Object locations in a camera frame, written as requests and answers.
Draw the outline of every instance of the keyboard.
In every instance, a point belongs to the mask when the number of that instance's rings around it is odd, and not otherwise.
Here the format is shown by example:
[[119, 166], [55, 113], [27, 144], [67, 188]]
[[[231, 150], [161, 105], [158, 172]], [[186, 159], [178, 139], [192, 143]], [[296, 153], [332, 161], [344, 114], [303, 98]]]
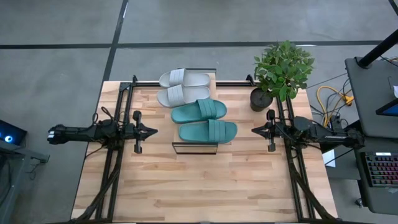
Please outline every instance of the keyboard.
[[398, 153], [363, 152], [362, 156], [371, 187], [398, 187]]

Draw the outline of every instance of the concrete floor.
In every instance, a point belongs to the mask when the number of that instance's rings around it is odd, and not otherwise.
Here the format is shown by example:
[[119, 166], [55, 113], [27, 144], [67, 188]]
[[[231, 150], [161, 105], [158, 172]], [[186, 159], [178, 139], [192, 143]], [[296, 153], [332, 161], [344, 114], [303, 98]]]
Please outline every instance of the concrete floor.
[[[1, 44], [110, 44], [122, 0], [0, 0]], [[276, 40], [382, 40], [396, 29], [398, 16], [388, 0], [130, 0], [120, 43], [227, 42]], [[308, 85], [345, 73], [344, 59], [369, 52], [372, 45], [304, 47], [315, 67]], [[157, 80], [177, 67], [217, 68], [219, 80], [241, 80], [253, 73], [253, 56], [263, 47], [118, 49], [110, 80]], [[51, 155], [37, 177], [26, 178], [13, 223], [69, 219], [86, 144], [52, 146], [50, 127], [88, 126], [95, 112], [109, 49], [0, 50], [0, 119], [29, 132], [29, 149]], [[386, 57], [398, 55], [394, 47]], [[322, 85], [340, 89], [346, 75]], [[315, 92], [310, 103], [320, 108]], [[325, 90], [321, 99], [330, 93]], [[357, 120], [355, 106], [340, 113]], [[339, 217], [357, 222], [394, 223], [397, 216], [358, 209], [352, 180], [331, 179]]]

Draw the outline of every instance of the wooden table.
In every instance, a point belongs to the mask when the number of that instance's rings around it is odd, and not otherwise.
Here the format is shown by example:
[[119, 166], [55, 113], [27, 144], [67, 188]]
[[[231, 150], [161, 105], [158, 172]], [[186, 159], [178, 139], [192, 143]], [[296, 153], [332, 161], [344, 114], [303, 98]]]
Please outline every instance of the wooden table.
[[[99, 119], [107, 118], [101, 106], [114, 113], [119, 83], [104, 83], [97, 109]], [[212, 97], [228, 107], [228, 114], [222, 120], [238, 125], [235, 139], [220, 144], [217, 155], [176, 155], [171, 143], [177, 125], [170, 119], [170, 109], [157, 102], [160, 87], [135, 87], [130, 116], [134, 110], [140, 110], [142, 123], [159, 132], [142, 143], [142, 154], [134, 153], [134, 141], [126, 141], [113, 221], [296, 221], [283, 140], [275, 139], [276, 152], [270, 153], [268, 140], [251, 132], [252, 128], [264, 125], [267, 113], [267, 110], [251, 110], [252, 89], [217, 87], [212, 90]], [[299, 91], [293, 106], [296, 116], [312, 118], [305, 90]], [[269, 108], [278, 114], [276, 100]], [[99, 147], [91, 143], [87, 153]], [[309, 147], [303, 150], [303, 156], [312, 192], [336, 217], [321, 152]], [[72, 218], [79, 216], [98, 193], [105, 157], [106, 150], [103, 150], [85, 161]], [[300, 197], [306, 212], [302, 192]], [[107, 206], [105, 199], [104, 216]]]

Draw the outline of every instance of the slide sandal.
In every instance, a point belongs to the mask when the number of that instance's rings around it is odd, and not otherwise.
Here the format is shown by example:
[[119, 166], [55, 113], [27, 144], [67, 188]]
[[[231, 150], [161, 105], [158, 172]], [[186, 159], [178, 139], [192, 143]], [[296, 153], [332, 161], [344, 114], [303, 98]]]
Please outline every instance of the slide sandal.
[[226, 106], [218, 100], [197, 100], [188, 105], [179, 106], [172, 110], [174, 123], [183, 124], [208, 119], [220, 119], [226, 115]]
[[167, 108], [186, 105], [209, 97], [210, 89], [205, 86], [182, 87], [177, 85], [157, 92], [157, 101]]
[[180, 139], [189, 142], [218, 142], [221, 144], [232, 141], [238, 127], [235, 123], [209, 119], [205, 123], [183, 124], [180, 127]]
[[185, 68], [181, 68], [163, 74], [159, 79], [159, 84], [164, 88], [176, 85], [184, 87], [209, 86], [210, 76], [204, 73], [190, 73]]

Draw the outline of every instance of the green leaves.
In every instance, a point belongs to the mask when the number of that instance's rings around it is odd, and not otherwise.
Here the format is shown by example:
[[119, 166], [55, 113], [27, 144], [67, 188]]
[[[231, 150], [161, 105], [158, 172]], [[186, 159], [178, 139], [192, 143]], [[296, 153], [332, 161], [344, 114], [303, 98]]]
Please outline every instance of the green leaves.
[[260, 80], [259, 87], [264, 94], [279, 96], [282, 101], [287, 97], [295, 98], [299, 88], [307, 87], [305, 82], [315, 61], [308, 52], [288, 40], [268, 46], [261, 57], [254, 57], [254, 60], [254, 74]]
[[314, 61], [315, 61], [315, 58], [310, 58], [310, 59], [308, 60], [307, 65], [312, 65]]
[[289, 93], [289, 97], [290, 99], [294, 99], [297, 96], [297, 92], [295, 90], [291, 90]]
[[275, 83], [277, 80], [277, 77], [275, 74], [273, 74], [272, 72], [267, 72], [267, 77], [271, 78], [271, 80]]
[[276, 72], [276, 74], [281, 75], [283, 71], [282, 71], [282, 68], [279, 65], [276, 65], [275, 66], [275, 72]]
[[279, 91], [279, 98], [283, 102], [286, 100], [287, 85], [283, 85]]

